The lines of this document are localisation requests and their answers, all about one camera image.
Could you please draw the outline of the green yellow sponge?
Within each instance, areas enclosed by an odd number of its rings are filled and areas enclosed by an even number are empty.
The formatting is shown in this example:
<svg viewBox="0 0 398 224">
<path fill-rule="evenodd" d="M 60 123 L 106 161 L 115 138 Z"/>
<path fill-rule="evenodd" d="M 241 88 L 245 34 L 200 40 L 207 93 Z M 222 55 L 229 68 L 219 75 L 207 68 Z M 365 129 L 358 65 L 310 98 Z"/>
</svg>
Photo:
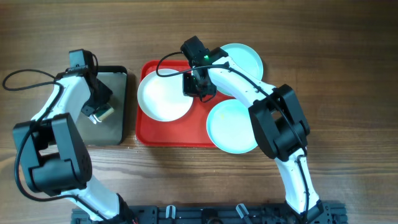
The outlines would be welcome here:
<svg viewBox="0 0 398 224">
<path fill-rule="evenodd" d="M 98 110 L 93 114 L 93 117 L 96 122 L 101 123 L 112 113 L 114 113 L 114 108 L 109 103 L 107 103 L 103 106 L 100 106 Z"/>
</svg>

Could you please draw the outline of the white round plate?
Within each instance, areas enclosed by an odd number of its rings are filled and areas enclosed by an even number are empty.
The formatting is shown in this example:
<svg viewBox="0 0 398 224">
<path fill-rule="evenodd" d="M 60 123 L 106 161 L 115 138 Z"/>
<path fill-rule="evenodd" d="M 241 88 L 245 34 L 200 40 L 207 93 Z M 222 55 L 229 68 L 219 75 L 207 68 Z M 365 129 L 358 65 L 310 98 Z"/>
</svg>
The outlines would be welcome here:
<svg viewBox="0 0 398 224">
<path fill-rule="evenodd" d="M 175 121 L 184 116 L 193 98 L 183 94 L 183 76 L 160 77 L 156 71 L 139 84 L 137 101 L 141 110 L 156 121 Z"/>
</svg>

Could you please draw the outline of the light blue plate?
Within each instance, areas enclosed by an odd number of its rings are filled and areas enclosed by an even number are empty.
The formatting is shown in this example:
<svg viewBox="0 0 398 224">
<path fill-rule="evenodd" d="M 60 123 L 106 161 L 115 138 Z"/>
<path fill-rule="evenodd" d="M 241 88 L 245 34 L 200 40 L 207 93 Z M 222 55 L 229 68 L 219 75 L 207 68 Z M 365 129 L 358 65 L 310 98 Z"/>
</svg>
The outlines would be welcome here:
<svg viewBox="0 0 398 224">
<path fill-rule="evenodd" d="M 224 100 L 211 109 L 206 131 L 217 148 L 230 154 L 244 154 L 257 147 L 248 109 L 237 99 Z"/>
<path fill-rule="evenodd" d="M 230 57 L 250 75 L 262 80 L 264 66 L 259 54 L 248 45 L 231 43 L 221 46 L 221 49 L 228 53 Z"/>
</svg>

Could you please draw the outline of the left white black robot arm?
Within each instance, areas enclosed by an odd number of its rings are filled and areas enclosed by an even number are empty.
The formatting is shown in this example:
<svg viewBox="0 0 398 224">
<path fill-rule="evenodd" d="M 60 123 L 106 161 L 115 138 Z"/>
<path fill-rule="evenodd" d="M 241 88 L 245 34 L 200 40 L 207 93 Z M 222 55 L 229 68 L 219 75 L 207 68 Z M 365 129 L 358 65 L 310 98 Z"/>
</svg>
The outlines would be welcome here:
<svg viewBox="0 0 398 224">
<path fill-rule="evenodd" d="M 91 158 L 76 122 L 81 113 L 100 123 L 114 112 L 112 90 L 98 79 L 92 52 L 69 53 L 70 66 L 52 78 L 50 98 L 30 120 L 13 128 L 17 154 L 14 180 L 20 193 L 36 202 L 69 199 L 92 222 L 137 223 L 122 196 L 93 175 Z"/>
</svg>

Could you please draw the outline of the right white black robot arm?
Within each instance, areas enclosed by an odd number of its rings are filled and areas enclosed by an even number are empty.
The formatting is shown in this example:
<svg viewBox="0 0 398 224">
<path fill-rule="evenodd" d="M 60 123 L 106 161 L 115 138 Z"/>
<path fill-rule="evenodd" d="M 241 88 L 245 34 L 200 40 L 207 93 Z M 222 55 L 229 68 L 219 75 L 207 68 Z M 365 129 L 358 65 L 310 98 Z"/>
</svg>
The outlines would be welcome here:
<svg viewBox="0 0 398 224">
<path fill-rule="evenodd" d="M 310 127 L 292 87 L 263 82 L 222 48 L 206 48 L 197 36 L 180 50 L 193 73 L 184 92 L 202 98 L 220 87 L 239 100 L 248 109 L 257 145 L 278 166 L 287 205 L 300 223 L 314 221 L 322 211 L 307 164 Z"/>
</svg>

